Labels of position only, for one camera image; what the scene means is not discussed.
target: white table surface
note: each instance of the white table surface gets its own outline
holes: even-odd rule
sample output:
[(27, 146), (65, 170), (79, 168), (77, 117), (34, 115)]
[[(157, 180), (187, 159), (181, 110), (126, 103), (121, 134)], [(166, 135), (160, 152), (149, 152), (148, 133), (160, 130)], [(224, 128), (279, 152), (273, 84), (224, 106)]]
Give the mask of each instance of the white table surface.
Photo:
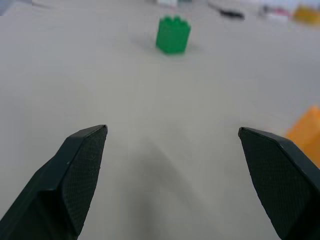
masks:
[[(41, 3), (0, 17), (0, 216), (67, 136), (107, 124), (80, 240), (277, 240), (238, 128), (283, 134), (320, 103), (320, 31), (202, 2)], [(155, 48), (173, 13), (192, 26), (181, 56)]]

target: textured rubber pad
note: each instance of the textured rubber pad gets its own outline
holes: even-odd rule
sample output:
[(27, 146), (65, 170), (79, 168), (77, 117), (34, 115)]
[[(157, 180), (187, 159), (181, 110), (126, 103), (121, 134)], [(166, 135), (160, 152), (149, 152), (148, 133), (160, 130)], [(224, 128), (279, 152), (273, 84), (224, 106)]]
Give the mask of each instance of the textured rubber pad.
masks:
[(61, 184), (62, 201), (77, 236), (96, 190), (106, 134), (101, 128), (84, 140)]
[(259, 132), (239, 131), (253, 186), (278, 236), (306, 239), (314, 227), (313, 211), (319, 209), (318, 195), (284, 149)]

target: green block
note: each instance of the green block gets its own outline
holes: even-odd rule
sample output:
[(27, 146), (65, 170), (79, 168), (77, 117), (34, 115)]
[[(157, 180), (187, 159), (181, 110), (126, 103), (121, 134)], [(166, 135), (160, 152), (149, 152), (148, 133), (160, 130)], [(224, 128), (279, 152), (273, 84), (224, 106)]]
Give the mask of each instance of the green block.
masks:
[(184, 53), (188, 43), (191, 26), (179, 16), (166, 16), (160, 19), (156, 46), (165, 54)]

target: yellow object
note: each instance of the yellow object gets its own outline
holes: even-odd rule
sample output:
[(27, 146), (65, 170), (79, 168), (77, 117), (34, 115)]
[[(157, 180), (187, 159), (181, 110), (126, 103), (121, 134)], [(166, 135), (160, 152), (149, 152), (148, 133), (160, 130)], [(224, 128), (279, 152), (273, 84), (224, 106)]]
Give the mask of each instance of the yellow object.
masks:
[(299, 6), (293, 15), (293, 19), (300, 23), (320, 26), (320, 11), (307, 6)]
[(320, 168), (320, 109), (312, 106), (286, 134)]

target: black object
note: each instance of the black object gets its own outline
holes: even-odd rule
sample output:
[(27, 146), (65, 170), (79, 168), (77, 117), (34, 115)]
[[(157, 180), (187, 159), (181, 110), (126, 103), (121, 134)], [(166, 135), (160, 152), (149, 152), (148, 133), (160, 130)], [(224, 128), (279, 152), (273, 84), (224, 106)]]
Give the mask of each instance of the black object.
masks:
[(211, 2), (208, 2), (208, 6), (214, 10), (216, 10), (222, 17), (226, 17), (234, 20), (244, 20), (245, 15), (237, 10), (223, 9)]
[(253, 186), (282, 240), (320, 239), (320, 170), (290, 140), (241, 127)]
[(76, 240), (96, 189), (107, 126), (69, 136), (0, 221), (1, 240)]

